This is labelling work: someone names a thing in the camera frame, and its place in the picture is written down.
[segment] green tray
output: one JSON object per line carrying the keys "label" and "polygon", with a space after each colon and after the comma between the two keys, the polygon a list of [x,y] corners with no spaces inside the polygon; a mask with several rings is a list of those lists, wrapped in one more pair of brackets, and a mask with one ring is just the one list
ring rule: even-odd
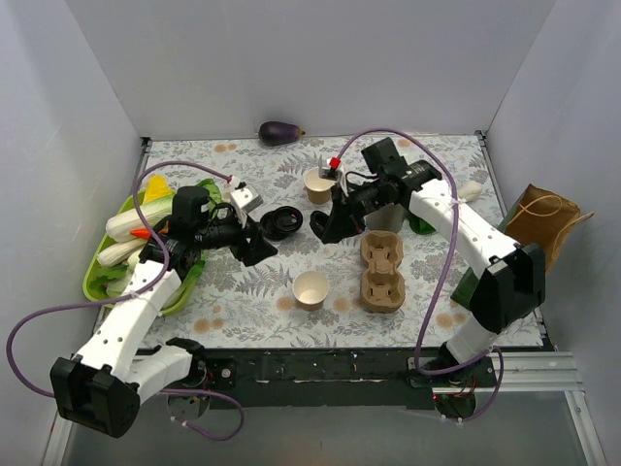
{"label": "green tray", "polygon": [[[143,202],[144,197],[145,197],[145,192],[140,191],[138,193],[138,200],[141,203]],[[133,208],[134,208],[134,200],[132,199],[132,196],[129,196],[127,200],[125,201],[125,203],[119,209],[118,213],[120,214],[122,212],[129,211],[130,209],[133,209]],[[110,296],[108,296],[105,293],[105,291],[95,288],[91,286],[90,284],[93,283],[93,281],[97,278],[96,272],[101,267],[99,265],[99,262],[97,262],[97,254],[99,254],[99,252],[101,252],[105,248],[110,247],[114,243],[115,243],[115,240],[113,240],[110,236],[108,236],[108,234],[104,235],[104,239],[101,240],[101,243],[99,244],[99,247],[97,248],[97,251],[95,251],[95,255],[93,255],[93,259],[90,261],[90,265],[88,266],[88,270],[86,271],[86,276],[84,277],[84,281],[82,282],[82,291],[84,292],[84,296],[86,296],[86,298],[90,301],[101,301],[102,299],[110,298]],[[162,310],[163,316],[171,316],[185,309],[185,306],[187,305],[187,300],[192,294],[192,290],[194,289],[194,286],[196,286],[198,279],[199,277],[196,277],[194,279],[191,279],[188,282],[187,288],[181,294],[179,301],[177,301],[177,303],[175,303],[173,306]]]}

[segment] patterned table surface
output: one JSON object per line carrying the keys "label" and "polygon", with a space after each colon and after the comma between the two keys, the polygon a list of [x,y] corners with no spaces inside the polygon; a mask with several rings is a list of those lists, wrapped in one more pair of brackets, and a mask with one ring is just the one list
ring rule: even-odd
{"label": "patterned table surface", "polygon": [[[349,170],[363,171],[366,165],[359,150],[385,136],[369,136],[349,149],[343,163]],[[454,174],[457,185],[468,180],[483,184],[483,192],[471,206],[493,225],[501,218],[498,199],[482,151],[475,136],[424,136],[431,149]],[[226,174],[236,175],[259,190],[264,204],[251,215],[283,205],[300,209],[302,228],[285,241],[276,243],[278,255],[255,267],[245,268],[229,250],[210,251],[207,265],[186,310],[159,318],[146,336],[154,346],[180,336],[192,338],[208,348],[326,348],[326,347],[411,347],[427,310],[441,266],[447,241],[439,234],[418,236],[407,224],[404,261],[399,270],[406,279],[406,302],[392,315],[371,314],[360,305],[361,236],[337,245],[322,245],[312,234],[308,218],[317,209],[304,191],[303,175],[317,165],[319,156],[336,155],[345,137],[303,139],[281,148],[263,148],[257,140],[175,141],[153,143],[147,166],[166,160],[191,160]],[[410,162],[424,158],[422,151],[407,140],[395,138],[399,151]],[[161,171],[177,188],[197,183],[205,174],[185,168]],[[330,212],[330,203],[319,210]],[[293,279],[307,270],[325,274],[331,291],[323,309],[307,312],[295,307]],[[442,290],[425,346],[439,346],[469,317],[469,312],[449,296],[467,270],[455,255],[453,268]],[[534,316],[515,322],[501,337],[505,346],[541,345]]]}

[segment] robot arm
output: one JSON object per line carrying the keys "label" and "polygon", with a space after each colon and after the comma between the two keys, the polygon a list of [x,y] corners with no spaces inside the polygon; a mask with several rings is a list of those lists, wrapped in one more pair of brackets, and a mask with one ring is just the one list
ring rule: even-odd
{"label": "robot arm", "polygon": [[[147,292],[117,303],[71,359],[56,360],[50,378],[61,416],[117,438],[131,427],[149,397],[171,383],[194,378],[199,362],[205,362],[197,358],[204,353],[194,342],[173,339],[155,354],[133,362],[160,310],[200,259],[201,250],[229,247],[246,266],[277,253],[247,216],[261,202],[249,188],[240,186],[231,194],[230,205],[216,206],[228,211],[224,217],[212,215],[209,202],[209,192],[203,187],[179,189],[172,214],[165,220],[168,233],[159,234],[170,254],[162,279]],[[135,294],[152,282],[163,263],[163,251],[150,239],[123,294]]]}
{"label": "robot arm", "polygon": [[[315,212],[313,232],[324,244],[337,243],[365,229],[364,216],[390,204],[401,204],[450,240],[453,204],[450,186],[424,160],[408,165],[386,138],[362,150],[372,182],[332,188],[329,216]],[[458,204],[457,251],[479,278],[471,299],[472,316],[441,347],[435,369],[451,367],[488,349],[514,321],[528,315],[545,299],[545,257],[535,245],[520,246],[475,213]]]}

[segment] white wall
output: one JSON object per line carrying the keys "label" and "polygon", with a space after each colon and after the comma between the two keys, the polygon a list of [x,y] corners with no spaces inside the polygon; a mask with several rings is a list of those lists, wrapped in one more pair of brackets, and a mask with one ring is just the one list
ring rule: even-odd
{"label": "white wall", "polygon": [[[63,0],[0,0],[0,340],[26,314],[83,300],[105,220],[127,195],[140,140]],[[16,359],[49,368],[88,336],[93,311],[46,316]],[[2,464],[39,464],[55,411],[0,357]]]}
{"label": "white wall", "polygon": [[67,0],[141,135],[489,127],[554,0]]}
{"label": "white wall", "polygon": [[558,0],[489,132],[508,203],[528,183],[596,215],[572,233],[544,318],[570,349],[609,464],[621,464],[621,1]]}

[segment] small paper cup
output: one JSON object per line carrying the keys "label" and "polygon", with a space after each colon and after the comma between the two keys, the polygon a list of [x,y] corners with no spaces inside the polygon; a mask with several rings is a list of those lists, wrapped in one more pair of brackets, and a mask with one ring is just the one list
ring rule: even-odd
{"label": "small paper cup", "polygon": [[313,204],[325,204],[331,199],[330,188],[334,185],[332,180],[319,178],[319,169],[311,168],[304,174],[304,186],[307,189],[309,200]]}
{"label": "small paper cup", "polygon": [[314,270],[298,275],[293,281],[293,295],[298,307],[306,311],[320,309],[329,291],[328,279]]}

